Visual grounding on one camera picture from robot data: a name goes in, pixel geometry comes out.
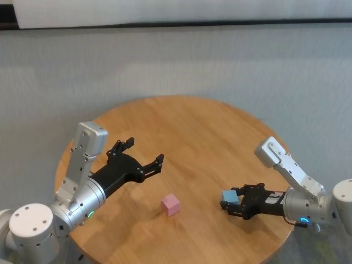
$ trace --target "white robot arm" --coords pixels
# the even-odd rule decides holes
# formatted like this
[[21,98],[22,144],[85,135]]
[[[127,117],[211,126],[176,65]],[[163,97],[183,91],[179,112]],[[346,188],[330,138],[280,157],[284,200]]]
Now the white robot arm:
[[323,185],[308,176],[274,137],[261,142],[255,155],[266,167],[277,170],[291,187],[283,192],[265,190],[262,183],[232,188],[244,198],[240,205],[221,202],[230,215],[250,219],[266,213],[296,221],[296,226],[312,225],[316,230],[320,230],[319,224],[342,221],[352,235],[352,179],[341,181],[332,193],[326,193]]
[[107,152],[107,164],[91,173],[91,164],[104,147],[107,131],[93,122],[78,125],[66,176],[56,199],[46,206],[25,205],[0,211],[0,263],[11,251],[25,264],[47,264],[58,254],[58,237],[66,237],[101,207],[126,182],[142,183],[162,169],[163,155],[142,166],[123,152],[134,139],[117,141]]

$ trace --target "gray wall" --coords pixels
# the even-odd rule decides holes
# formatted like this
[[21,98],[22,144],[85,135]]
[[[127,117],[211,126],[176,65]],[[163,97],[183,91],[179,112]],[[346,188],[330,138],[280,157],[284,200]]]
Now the gray wall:
[[352,175],[351,50],[349,24],[0,32],[0,208],[51,201],[78,122],[165,94],[261,118],[331,190]]

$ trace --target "wooden tabletop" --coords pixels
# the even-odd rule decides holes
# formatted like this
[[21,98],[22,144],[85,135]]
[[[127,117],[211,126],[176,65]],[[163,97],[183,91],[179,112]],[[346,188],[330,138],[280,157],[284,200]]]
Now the wooden tabletop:
[[[142,165],[165,155],[162,173],[142,184],[127,183],[77,227],[72,239],[96,263],[261,263],[284,243],[292,226],[282,217],[258,215],[249,221],[229,216],[219,205],[222,190],[265,183],[286,190],[288,183],[254,155],[273,131],[225,103],[190,96],[146,98],[114,108],[94,122],[108,131],[104,152],[133,136],[125,153]],[[57,169],[64,178],[71,144]],[[100,155],[93,171],[105,165]],[[168,217],[162,197],[173,193],[181,211]]]

